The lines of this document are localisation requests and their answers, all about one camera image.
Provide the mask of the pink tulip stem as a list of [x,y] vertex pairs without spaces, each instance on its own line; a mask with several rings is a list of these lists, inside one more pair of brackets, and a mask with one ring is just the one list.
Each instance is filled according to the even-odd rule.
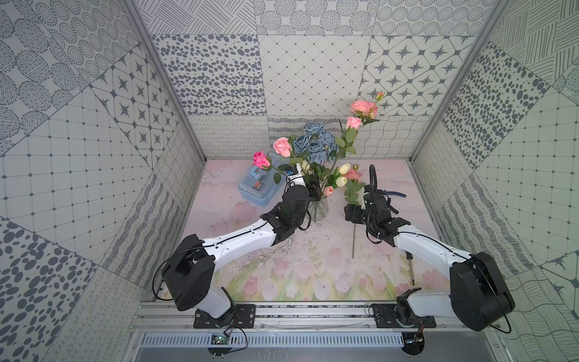
[[[295,137],[281,137],[279,139],[277,139],[274,142],[274,151],[280,155],[282,158],[287,158],[289,161],[291,161],[292,159],[295,160],[296,158],[300,159],[300,162],[298,162],[298,164],[301,164],[303,161],[308,161],[307,160],[307,156],[306,155],[295,155],[293,152],[293,147],[290,144],[291,141],[293,141]],[[329,167],[327,164],[331,163],[331,162],[327,162],[324,163],[322,165]]]

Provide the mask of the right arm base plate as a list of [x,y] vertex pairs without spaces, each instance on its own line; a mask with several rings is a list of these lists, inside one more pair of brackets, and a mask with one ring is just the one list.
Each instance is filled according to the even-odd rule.
[[419,317],[406,305],[373,303],[369,307],[369,313],[378,328],[424,327],[428,329],[437,326],[433,317]]

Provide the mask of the light pink rose stem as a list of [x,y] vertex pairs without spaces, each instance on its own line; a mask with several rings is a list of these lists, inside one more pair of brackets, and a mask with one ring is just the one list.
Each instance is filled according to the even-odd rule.
[[336,145],[338,149],[335,152],[333,162],[333,176],[337,177],[339,174],[339,167],[337,162],[340,159],[346,158],[348,155],[357,155],[357,150],[354,147],[354,141],[357,139],[359,129],[363,126],[364,118],[351,116],[346,120],[345,130],[342,135],[336,138]]

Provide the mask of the orange-pink peony stem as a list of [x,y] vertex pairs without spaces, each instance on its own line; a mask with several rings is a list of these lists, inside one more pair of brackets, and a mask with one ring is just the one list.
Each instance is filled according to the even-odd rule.
[[352,164],[351,169],[345,174],[348,182],[346,183],[345,199],[349,204],[360,205],[360,191],[365,187],[361,180],[362,173],[359,164]]

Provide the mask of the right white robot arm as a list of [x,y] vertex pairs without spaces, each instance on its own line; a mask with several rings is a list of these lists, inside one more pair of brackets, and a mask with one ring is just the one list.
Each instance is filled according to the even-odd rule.
[[447,292],[413,288],[397,297],[395,319],[404,327],[428,318],[455,318],[474,331],[508,318],[516,303],[499,267],[488,253],[469,253],[422,233],[410,221],[396,217],[391,199],[378,188],[375,167],[369,168],[364,205],[347,205],[345,219],[365,227],[373,244],[397,247],[434,267],[449,281]]

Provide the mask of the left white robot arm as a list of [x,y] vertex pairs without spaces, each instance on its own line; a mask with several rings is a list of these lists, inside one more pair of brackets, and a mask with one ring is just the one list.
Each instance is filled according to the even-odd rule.
[[180,312],[196,309],[217,327],[231,325],[237,306],[224,288],[212,286],[214,273],[225,265],[254,251],[285,241],[297,229],[305,230],[310,203],[321,200],[318,182],[304,176],[288,176],[288,187],[268,213],[238,231],[201,240],[197,235],[184,238],[173,255],[161,262],[153,278],[161,276]]

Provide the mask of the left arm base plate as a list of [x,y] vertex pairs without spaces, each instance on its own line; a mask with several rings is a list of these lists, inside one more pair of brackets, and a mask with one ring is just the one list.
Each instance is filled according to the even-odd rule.
[[195,312],[194,329],[224,329],[226,327],[252,329],[256,318],[256,305],[233,305],[222,317],[213,318],[198,309]]

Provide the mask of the pink spray rose stem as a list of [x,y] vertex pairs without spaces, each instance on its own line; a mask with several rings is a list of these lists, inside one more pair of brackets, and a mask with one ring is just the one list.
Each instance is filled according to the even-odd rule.
[[378,106],[377,102],[384,98],[384,93],[379,92],[375,97],[375,102],[356,100],[351,104],[352,116],[347,119],[347,127],[358,129],[361,126],[377,122]]

